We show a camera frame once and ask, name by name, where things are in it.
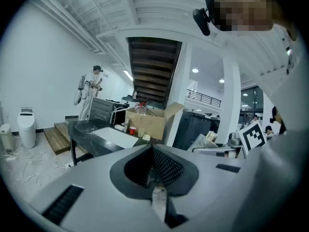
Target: black cabinet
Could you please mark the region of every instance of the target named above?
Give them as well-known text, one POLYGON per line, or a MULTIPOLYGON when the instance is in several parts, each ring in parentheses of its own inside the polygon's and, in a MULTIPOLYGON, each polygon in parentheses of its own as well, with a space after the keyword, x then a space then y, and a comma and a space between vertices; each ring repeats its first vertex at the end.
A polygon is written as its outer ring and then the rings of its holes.
POLYGON ((219 124, 220 120, 215 118, 185 111, 179 122, 173 147, 187 150, 200 134, 206 135, 209 131, 217 133, 219 124))

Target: cardboard box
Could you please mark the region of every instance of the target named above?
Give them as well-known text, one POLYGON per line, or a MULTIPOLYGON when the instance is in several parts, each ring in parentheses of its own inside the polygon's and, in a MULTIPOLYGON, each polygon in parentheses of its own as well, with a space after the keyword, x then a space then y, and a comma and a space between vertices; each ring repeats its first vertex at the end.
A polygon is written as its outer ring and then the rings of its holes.
POLYGON ((167 120, 183 108, 184 105, 174 102, 165 110, 149 109, 156 116, 152 115, 149 111, 146 111, 145 115, 140 115, 135 112, 134 108, 130 108, 126 110, 126 119, 130 119, 128 129, 130 126, 134 126, 136 128, 135 132, 138 133, 139 128, 145 128, 145 134, 162 140, 167 120))

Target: white trash can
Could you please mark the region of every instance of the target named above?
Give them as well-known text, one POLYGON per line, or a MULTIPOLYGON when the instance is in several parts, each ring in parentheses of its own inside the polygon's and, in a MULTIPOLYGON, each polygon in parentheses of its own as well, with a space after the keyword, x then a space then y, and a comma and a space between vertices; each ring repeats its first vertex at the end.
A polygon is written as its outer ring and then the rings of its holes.
POLYGON ((19 136, 26 148, 35 146, 35 118, 31 112, 21 112, 17 118, 19 136))
POLYGON ((3 124, 0 127, 1 140, 4 146, 4 149, 7 153, 10 151, 14 152, 14 141, 11 133, 11 126, 9 124, 3 124))

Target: red cup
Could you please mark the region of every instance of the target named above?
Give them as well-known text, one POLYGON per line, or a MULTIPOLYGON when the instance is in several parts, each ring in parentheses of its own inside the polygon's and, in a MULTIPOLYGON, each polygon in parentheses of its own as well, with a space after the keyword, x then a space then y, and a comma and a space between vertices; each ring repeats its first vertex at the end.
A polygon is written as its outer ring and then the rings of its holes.
POLYGON ((131 135, 134 135, 135 130, 136 130, 136 128, 133 127, 133 126, 131 126, 131 127, 130 127, 130 134, 131 134, 131 135))

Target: desk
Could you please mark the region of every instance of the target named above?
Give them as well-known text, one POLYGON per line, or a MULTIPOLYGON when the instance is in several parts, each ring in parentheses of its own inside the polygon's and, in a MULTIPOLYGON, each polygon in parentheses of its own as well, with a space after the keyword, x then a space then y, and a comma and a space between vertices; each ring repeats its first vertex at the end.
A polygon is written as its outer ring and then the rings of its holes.
MULTIPOLYGON (((85 160, 91 157, 99 157, 122 150, 124 148, 115 145, 95 134, 93 131, 110 127, 109 123, 101 119, 91 119, 83 121, 74 121, 69 123, 69 136, 70 136, 70 150, 72 154, 72 160, 74 166, 81 160, 85 160), (77 145, 83 147, 89 154, 85 154, 79 158, 76 158, 75 148, 77 145)), ((147 144, 163 144, 161 140, 151 138, 150 141, 142 140, 138 138, 134 146, 147 145, 147 144)))

